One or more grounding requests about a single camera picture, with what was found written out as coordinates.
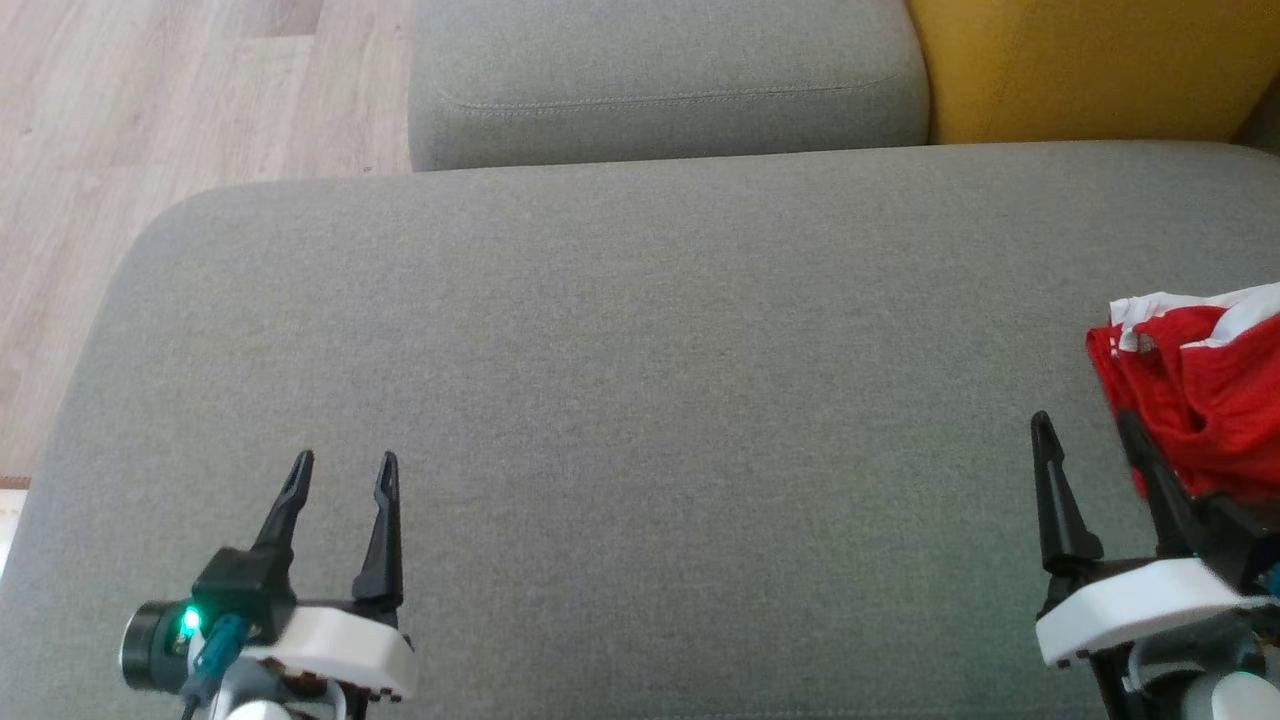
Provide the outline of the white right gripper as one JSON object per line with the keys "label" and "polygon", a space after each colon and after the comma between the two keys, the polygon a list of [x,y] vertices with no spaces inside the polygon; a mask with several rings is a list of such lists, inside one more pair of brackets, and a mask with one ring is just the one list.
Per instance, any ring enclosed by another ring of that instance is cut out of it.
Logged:
{"label": "white right gripper", "polygon": [[[1047,666],[1166,632],[1193,626],[1226,612],[1268,605],[1265,592],[1240,592],[1194,557],[1202,523],[1193,498],[1149,436],[1139,415],[1121,410],[1117,433],[1132,470],[1146,491],[1158,559],[1091,583],[1036,621],[1036,638]],[[1102,560],[1068,480],[1065,451],[1050,415],[1030,419],[1042,568],[1052,577],[1074,577]]]}

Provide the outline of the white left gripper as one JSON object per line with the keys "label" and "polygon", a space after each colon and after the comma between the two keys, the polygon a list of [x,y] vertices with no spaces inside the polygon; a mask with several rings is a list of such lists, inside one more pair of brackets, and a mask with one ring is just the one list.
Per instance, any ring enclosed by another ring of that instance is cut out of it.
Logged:
{"label": "white left gripper", "polygon": [[[294,530],[308,500],[315,455],[301,451],[251,551],[293,556]],[[378,506],[351,606],[305,605],[270,644],[239,655],[239,687],[275,702],[370,702],[413,698],[419,662],[401,630],[404,602],[398,457],[383,455],[374,486]]]}

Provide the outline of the red mesh basketball shorts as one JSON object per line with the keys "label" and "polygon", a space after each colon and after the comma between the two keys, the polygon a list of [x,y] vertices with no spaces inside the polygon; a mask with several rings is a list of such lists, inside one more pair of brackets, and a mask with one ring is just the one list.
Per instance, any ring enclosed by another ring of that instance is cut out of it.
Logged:
{"label": "red mesh basketball shorts", "polygon": [[1121,325],[1100,325],[1085,348],[1112,414],[1138,415],[1192,495],[1280,496],[1280,316],[1213,346],[1226,314],[1199,305],[1139,322],[1133,350]]}

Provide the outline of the pale rug with brown edge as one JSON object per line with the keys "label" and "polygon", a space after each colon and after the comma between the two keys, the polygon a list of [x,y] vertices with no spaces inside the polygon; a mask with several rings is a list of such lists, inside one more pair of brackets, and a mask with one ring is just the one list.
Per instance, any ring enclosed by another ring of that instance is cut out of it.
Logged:
{"label": "pale rug with brown edge", "polygon": [[0,578],[3,578],[29,496],[29,477],[0,477]]}

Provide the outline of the grey sofa seat cushion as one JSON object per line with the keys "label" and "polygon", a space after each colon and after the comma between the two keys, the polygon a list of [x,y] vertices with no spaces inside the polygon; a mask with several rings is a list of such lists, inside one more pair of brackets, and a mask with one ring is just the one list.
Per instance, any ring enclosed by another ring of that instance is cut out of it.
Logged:
{"label": "grey sofa seat cushion", "polygon": [[179,720],[118,650],[303,448],[346,598],[399,459],[419,694],[370,720],[1105,720],[1041,661],[1030,416],[1155,546],[1085,334],[1280,281],[1280,158],[998,143],[193,196],[136,240],[0,579],[0,720]]}

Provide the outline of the yellow cushion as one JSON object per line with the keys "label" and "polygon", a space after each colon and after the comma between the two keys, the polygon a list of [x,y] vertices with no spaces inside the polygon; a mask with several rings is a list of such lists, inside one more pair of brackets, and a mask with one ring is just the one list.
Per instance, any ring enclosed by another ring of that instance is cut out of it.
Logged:
{"label": "yellow cushion", "polygon": [[1233,141],[1280,77],[1280,0],[908,0],[936,143]]}

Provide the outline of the grey sofa back cushion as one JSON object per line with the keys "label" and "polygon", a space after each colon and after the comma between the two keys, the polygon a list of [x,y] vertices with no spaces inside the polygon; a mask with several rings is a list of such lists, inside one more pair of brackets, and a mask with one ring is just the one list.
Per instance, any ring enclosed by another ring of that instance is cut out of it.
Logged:
{"label": "grey sofa back cushion", "polygon": [[922,145],[905,0],[417,0],[415,170]]}

